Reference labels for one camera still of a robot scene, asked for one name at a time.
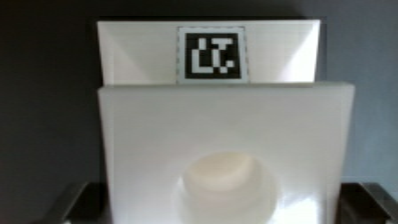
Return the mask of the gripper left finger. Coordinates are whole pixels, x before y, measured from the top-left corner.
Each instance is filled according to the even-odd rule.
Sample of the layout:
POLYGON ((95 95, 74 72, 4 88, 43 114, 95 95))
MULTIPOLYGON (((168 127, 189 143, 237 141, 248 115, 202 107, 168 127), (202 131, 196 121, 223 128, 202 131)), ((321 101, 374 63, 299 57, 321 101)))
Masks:
POLYGON ((56 200, 43 224, 100 224, 106 205, 106 184, 98 182, 72 184, 56 200))

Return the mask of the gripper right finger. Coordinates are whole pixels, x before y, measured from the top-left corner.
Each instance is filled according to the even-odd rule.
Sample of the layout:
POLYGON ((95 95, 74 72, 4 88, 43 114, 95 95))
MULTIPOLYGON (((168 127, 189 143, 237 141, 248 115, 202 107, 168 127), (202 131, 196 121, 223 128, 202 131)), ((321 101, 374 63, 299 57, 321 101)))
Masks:
POLYGON ((398 224, 398 201, 379 183, 342 184, 340 224, 398 224))

